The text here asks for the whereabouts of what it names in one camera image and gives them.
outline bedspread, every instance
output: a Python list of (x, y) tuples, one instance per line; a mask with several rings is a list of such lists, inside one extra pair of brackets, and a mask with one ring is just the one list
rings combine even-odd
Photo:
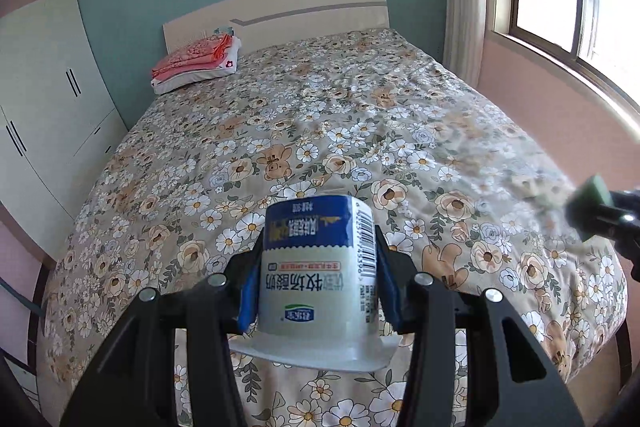
[[(269, 204), (313, 194), (368, 203), (390, 247), (450, 288), (500, 288), (565, 380), (616, 331), (625, 278), (608, 241), (582, 244), (566, 224), (570, 182), (397, 32), (274, 46), (239, 69), (157, 98), (82, 208), (38, 344), (67, 394), (140, 288), (178, 291), (222, 271), (253, 245)], [(466, 404), (463, 331), (456, 343), (454, 423)], [(389, 368), (364, 375), (232, 360), (250, 425), (393, 427), (411, 353), (407, 335)], [(185, 366), (180, 348), (175, 388), (189, 425)]]

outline screw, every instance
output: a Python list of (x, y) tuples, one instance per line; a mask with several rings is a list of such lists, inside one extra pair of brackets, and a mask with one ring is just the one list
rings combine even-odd
[(420, 286), (431, 286), (433, 284), (433, 276), (427, 272), (420, 272), (415, 274), (414, 281)]
[(138, 294), (138, 299), (143, 302), (149, 302), (156, 298), (156, 290), (153, 288), (145, 288)]
[(211, 286), (224, 286), (226, 284), (226, 277), (223, 273), (214, 273), (207, 279), (207, 282)]
[(502, 300), (502, 293), (500, 290), (495, 288), (489, 288), (486, 292), (484, 292), (484, 296), (488, 301), (491, 302), (500, 302)]

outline drawer handle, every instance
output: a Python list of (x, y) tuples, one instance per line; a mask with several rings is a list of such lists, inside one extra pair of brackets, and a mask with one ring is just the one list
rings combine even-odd
[(9, 131), (9, 126), (5, 125), (4, 128), (6, 129), (7, 133), (9, 133), (9, 136), (11, 137), (11, 141), (14, 142), (15, 148), (18, 150), (18, 154), (20, 156), (24, 156), (24, 154), (22, 154), (22, 151), (20, 150), (20, 148), (18, 147), (18, 144), (15, 142), (15, 138), (14, 135), (11, 134), (11, 131)]
[(66, 79), (69, 81), (69, 86), (71, 86), (71, 89), (74, 90), (74, 95), (76, 96), (76, 98), (78, 97), (78, 93), (76, 93), (76, 88), (74, 87), (74, 83), (71, 82), (71, 77), (69, 76), (69, 72), (65, 71), (66, 74)]
[(15, 137), (17, 137), (17, 139), (20, 142), (20, 145), (22, 145), (22, 148), (24, 149), (24, 151), (27, 152), (27, 147), (24, 146), (24, 143), (22, 142), (22, 138), (20, 138), (20, 135), (18, 134), (18, 130), (15, 128), (14, 121), (10, 120), (9, 123), (11, 124), (11, 127), (14, 130)]
[(76, 89), (78, 90), (78, 94), (82, 94), (82, 91), (80, 90), (80, 86), (78, 86), (78, 82), (76, 81), (76, 76), (74, 75), (74, 70), (69, 68), (69, 73), (71, 73), (71, 78), (74, 80), (74, 84), (76, 84)]

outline blue label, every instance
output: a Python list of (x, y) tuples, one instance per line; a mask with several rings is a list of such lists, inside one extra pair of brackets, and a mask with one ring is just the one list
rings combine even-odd
[(267, 208), (264, 249), (352, 247), (351, 198), (316, 196), (281, 201)]
[(306, 304), (290, 304), (284, 308), (284, 318), (293, 322), (311, 322), (314, 309)]

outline white headboard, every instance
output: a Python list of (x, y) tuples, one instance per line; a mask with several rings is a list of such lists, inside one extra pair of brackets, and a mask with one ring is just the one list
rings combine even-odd
[(389, 28), (389, 15), (386, 0), (223, 0), (165, 23), (167, 52), (219, 26), (232, 26), (241, 54), (247, 54), (300, 39)]

